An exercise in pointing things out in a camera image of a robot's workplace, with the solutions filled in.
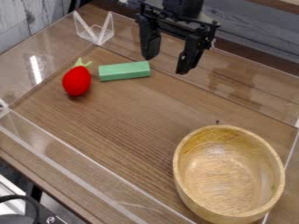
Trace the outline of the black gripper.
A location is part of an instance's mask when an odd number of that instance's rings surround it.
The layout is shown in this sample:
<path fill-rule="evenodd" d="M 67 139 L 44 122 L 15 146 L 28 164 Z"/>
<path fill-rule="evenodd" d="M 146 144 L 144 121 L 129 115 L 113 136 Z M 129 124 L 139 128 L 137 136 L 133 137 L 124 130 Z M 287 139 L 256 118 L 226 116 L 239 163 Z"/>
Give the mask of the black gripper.
<path fill-rule="evenodd" d="M 211 48 L 220 22 L 203 12 L 204 0 L 137 0 L 136 22 L 140 28 L 140 49 L 146 60 L 160 52 L 160 32 L 187 39 L 179 55 L 176 73 L 187 74 Z"/>

